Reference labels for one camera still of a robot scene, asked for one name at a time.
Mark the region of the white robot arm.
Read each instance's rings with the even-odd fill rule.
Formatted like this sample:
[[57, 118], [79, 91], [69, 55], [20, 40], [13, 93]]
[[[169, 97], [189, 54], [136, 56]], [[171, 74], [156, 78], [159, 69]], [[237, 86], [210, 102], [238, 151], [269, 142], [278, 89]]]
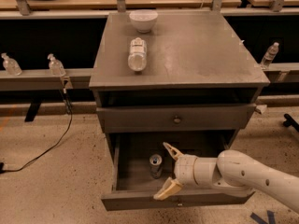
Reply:
[[235, 197], [246, 197], [257, 189], [299, 213], [299, 177], [232, 149], [222, 151], [217, 158], [202, 158], [183, 154], [166, 142], [163, 145], [175, 161], [175, 178], [166, 179], [153, 196], [155, 200], [165, 200], [185, 186], [215, 189]]

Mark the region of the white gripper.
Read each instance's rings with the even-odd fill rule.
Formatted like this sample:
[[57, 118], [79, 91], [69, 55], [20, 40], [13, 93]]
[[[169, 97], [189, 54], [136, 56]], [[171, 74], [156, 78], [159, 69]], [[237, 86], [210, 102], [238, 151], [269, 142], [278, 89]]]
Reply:
[[167, 142], [163, 142], [163, 146], [168, 151], [173, 160], [176, 161], [174, 174], [176, 179], [168, 177], [164, 182], [162, 188], [153, 195], [153, 199], [163, 201], [170, 196], [180, 192], [183, 185], [195, 185], [194, 165], [197, 157], [194, 155], [182, 155], [176, 148]]

